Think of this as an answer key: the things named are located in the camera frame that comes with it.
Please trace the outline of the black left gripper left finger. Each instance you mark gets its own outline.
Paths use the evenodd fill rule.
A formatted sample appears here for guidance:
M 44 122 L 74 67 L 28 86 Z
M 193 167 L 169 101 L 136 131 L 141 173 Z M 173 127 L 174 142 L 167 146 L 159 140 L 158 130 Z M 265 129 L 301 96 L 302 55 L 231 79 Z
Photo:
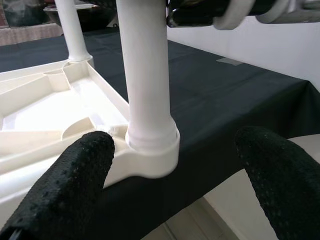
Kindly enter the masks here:
M 84 134 L 35 182 L 0 231 L 2 240 L 80 240 L 113 163 L 106 132 Z

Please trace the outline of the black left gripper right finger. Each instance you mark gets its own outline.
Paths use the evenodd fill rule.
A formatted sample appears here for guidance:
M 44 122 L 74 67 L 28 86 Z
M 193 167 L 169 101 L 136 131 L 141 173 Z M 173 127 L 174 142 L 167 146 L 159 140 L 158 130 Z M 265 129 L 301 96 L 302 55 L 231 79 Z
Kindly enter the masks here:
M 320 238 L 320 164 L 302 147 L 259 126 L 236 132 L 237 155 L 279 240 Z

